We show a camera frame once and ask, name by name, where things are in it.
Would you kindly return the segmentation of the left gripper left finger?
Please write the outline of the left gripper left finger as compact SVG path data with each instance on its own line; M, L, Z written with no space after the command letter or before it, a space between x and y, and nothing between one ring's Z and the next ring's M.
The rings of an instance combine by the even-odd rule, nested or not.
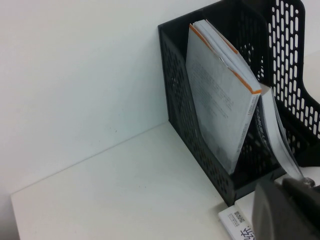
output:
M256 185L252 226L257 240L303 240L309 231L282 183L261 181Z

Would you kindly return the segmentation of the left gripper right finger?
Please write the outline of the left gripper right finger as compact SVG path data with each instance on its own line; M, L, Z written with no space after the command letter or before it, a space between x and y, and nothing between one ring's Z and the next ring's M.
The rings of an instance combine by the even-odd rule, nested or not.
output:
M320 239L320 186L315 186L312 180L299 181L285 178L282 187L300 214L303 226L309 231L303 240Z

